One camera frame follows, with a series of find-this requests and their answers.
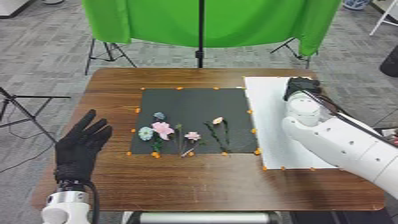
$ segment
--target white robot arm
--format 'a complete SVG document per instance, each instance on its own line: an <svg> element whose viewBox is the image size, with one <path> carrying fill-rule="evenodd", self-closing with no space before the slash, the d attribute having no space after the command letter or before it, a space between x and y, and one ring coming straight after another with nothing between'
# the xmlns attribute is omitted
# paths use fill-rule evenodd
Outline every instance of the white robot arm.
<svg viewBox="0 0 398 224"><path fill-rule="evenodd" d="M291 95L286 106L282 129L291 138L325 162L360 176L398 198L398 149L392 144L376 138L376 132L352 117L341 113L337 116L327 114L327 108L304 92Z"/></svg>
<svg viewBox="0 0 398 224"><path fill-rule="evenodd" d="M58 192L48 196L41 211L42 224L89 224L89 194L78 181L60 183Z"/></svg>

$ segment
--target wooden table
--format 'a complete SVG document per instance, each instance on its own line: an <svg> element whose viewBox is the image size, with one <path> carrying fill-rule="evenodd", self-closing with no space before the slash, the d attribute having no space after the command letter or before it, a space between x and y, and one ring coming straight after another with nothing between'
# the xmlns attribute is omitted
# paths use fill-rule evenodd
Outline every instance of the wooden table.
<svg viewBox="0 0 398 224"><path fill-rule="evenodd" d="M74 110L74 124L87 110L97 110L113 126L113 137L97 156L94 183L101 210L378 210L384 192L339 170L261 170L261 157L197 155L126 155L135 127L140 88L236 87L241 76L311 76L291 69L101 69ZM53 165L44 171L32 204L42 208L55 189Z"/></svg>

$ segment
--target finger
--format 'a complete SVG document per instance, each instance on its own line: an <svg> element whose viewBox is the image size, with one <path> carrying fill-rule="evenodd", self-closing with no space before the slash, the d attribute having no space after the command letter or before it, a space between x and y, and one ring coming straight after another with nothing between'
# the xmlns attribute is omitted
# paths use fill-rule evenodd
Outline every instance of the finger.
<svg viewBox="0 0 398 224"><path fill-rule="evenodd" d="M101 119L101 120L96 122L96 124L92 124L90 127L85 129L85 131L83 131L83 135L85 135L85 136L90 136L90 135L101 130L101 128L106 126L106 124L108 124L106 119Z"/></svg>
<svg viewBox="0 0 398 224"><path fill-rule="evenodd" d="M81 133L85 127L89 126L92 120L96 118L96 110L89 110L81 120L74 124L69 133L65 134L65 137L73 137L76 134Z"/></svg>
<svg viewBox="0 0 398 224"><path fill-rule="evenodd" d="M103 130L92 135L90 140L87 142L89 146L96 146L96 149L101 150L105 143L112 137L112 126L106 126Z"/></svg>

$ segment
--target orange marker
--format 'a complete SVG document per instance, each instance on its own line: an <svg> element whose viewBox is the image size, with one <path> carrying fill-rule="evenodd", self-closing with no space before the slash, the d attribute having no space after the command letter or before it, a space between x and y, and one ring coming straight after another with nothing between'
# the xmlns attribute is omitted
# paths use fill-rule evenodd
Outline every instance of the orange marker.
<svg viewBox="0 0 398 224"><path fill-rule="evenodd" d="M261 155L261 148L256 149L256 151L254 151L254 155L256 155L256 156Z"/></svg>

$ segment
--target black cable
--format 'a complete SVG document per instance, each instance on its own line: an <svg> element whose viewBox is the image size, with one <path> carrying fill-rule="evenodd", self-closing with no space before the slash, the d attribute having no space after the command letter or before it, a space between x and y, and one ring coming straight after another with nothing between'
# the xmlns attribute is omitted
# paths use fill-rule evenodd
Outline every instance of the black cable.
<svg viewBox="0 0 398 224"><path fill-rule="evenodd" d="M10 111L9 116L7 116L7 122L9 122L9 123L10 123L10 116L12 116L12 114L14 114L14 111L16 111L16 107L14 107L14 109L12 109L12 111ZM33 135L28 136L28 137L23 137L23 136L19 136L17 134L14 134L12 129L10 129L10 126L9 126L9 134L10 134L14 137L17 137L19 139L23 139L23 140L26 140L26 139L37 137L42 133L44 133L44 132L33 134ZM48 148L39 152L39 154L37 154L32 158L25 159L16 165L12 165L12 166L7 167L3 170L0 170L0 174L1 174L7 170L10 170L10 169L14 169L17 166L21 166L30 160L33 160L33 159L44 154L44 152L51 149L53 145L55 145L55 143L49 144Z"/></svg>
<svg viewBox="0 0 398 224"><path fill-rule="evenodd" d="M344 109L341 108L341 106L332 102L332 99L325 96L320 95L321 100L332 104L332 106L337 108L337 110L343 112L344 115L348 115L352 117L352 115L348 114L348 112L344 111Z"/></svg>
<svg viewBox="0 0 398 224"><path fill-rule="evenodd" d="M394 148L396 145L387 141L387 139L375 134L339 113L336 113L325 106L321 99L312 95L312 93L302 89L302 87L298 85L295 85L295 88L298 89L298 91L311 97L311 99L314 100L314 102L325 107L325 109L330 112L330 115L336 116L336 118L350 125L353 126L376 140L380 140L387 145L391 145Z"/></svg>
<svg viewBox="0 0 398 224"><path fill-rule="evenodd" d="M389 112L389 114L382 117L382 119L376 121L376 123L371 125L375 127L378 123L384 121L384 119L389 117L389 115L398 111L398 108Z"/></svg>
<svg viewBox="0 0 398 224"><path fill-rule="evenodd" d="M10 170L10 169L14 169L17 166L21 166L30 160L33 160L33 159L44 154L44 152L51 149L51 147L53 147L53 143L51 143L51 145L48 146L48 148L41 151L41 153L39 153L32 158L28 158L28 159L23 160L16 165L12 165L12 166L7 167L3 170L0 170L0 174L1 174L7 170Z"/></svg>
<svg viewBox="0 0 398 224"><path fill-rule="evenodd" d="M94 183L90 181L85 181L83 185L90 188L90 191L94 194L92 224L97 224L99 223L99 194L97 194Z"/></svg>

